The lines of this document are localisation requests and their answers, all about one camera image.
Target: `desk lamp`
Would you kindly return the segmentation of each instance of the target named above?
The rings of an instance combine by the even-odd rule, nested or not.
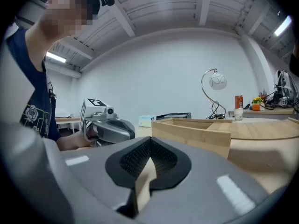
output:
[[[211,70],[208,70],[204,73],[204,75],[202,76],[202,79],[201,79],[201,88],[202,88],[202,91],[204,92],[204,94],[208,97],[208,99],[213,103],[212,104],[212,107],[215,103],[217,103],[220,107],[222,107],[224,109],[224,114],[218,114],[216,115],[213,111],[213,114],[214,114],[214,118],[216,119],[225,119],[225,114],[226,114],[226,109],[220,105],[217,101],[214,101],[212,100],[204,91],[204,87],[203,87],[203,79],[204,79],[204,76],[206,75],[206,73],[210,72],[210,71],[214,71],[214,74],[210,77],[210,86],[214,89],[214,90],[221,90],[221,89],[224,89],[227,85],[227,80],[225,78],[225,76],[221,73],[219,73],[217,71],[217,69],[211,69]]]

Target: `navy blue shirt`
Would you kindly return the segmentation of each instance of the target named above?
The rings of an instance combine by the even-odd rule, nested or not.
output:
[[[50,102],[44,62],[42,63],[43,72],[40,72],[36,70],[30,61],[25,42],[25,32],[25,29],[20,28],[7,39],[12,56],[35,88],[24,109],[20,122],[24,126],[34,129],[42,137],[57,141],[61,136],[57,130],[55,121],[56,100],[52,97]]]

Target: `person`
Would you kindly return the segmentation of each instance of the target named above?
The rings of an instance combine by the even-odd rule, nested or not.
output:
[[[86,25],[99,9],[99,0],[48,0],[42,17],[30,29],[19,28],[6,39],[12,56],[35,88],[20,122],[42,137],[54,140],[60,150],[86,147],[90,143],[82,132],[67,137],[59,134],[55,121],[56,100],[46,75],[45,55],[55,42]],[[87,132],[89,137],[95,135],[92,129]]]
[[[290,71],[299,77],[299,22],[298,17],[292,17],[294,47],[290,58]]]

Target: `white box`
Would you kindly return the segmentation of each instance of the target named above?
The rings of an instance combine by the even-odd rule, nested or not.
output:
[[[85,98],[83,101],[82,109],[81,109],[81,123],[83,124],[83,120],[86,117],[91,117],[96,112],[104,113],[108,108],[113,109],[113,107],[104,103],[99,99],[89,99]]]
[[[156,115],[140,115],[138,125],[139,127],[150,127],[151,128],[151,122],[156,121],[157,116]]]

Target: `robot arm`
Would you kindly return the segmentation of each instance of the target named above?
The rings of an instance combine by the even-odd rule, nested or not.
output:
[[[81,123],[84,137],[88,141],[97,140],[97,145],[119,143],[135,138],[134,126],[126,120],[119,119],[114,108],[99,99],[84,100],[81,109]],[[87,136],[89,127],[97,134],[92,140]]]

